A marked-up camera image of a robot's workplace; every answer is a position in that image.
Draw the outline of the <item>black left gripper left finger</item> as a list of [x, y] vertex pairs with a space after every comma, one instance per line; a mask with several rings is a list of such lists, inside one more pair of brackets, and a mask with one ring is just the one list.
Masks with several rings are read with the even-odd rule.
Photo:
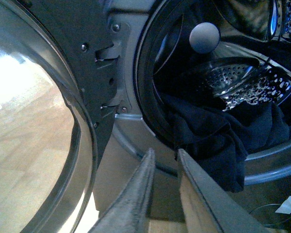
[[117, 199], [90, 233], [143, 233], [155, 173], [155, 152], [149, 148]]

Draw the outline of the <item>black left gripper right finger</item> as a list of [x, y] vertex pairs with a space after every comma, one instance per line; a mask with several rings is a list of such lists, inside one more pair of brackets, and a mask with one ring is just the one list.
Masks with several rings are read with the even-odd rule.
[[190, 233], [267, 233], [183, 149], [178, 150], [180, 198]]

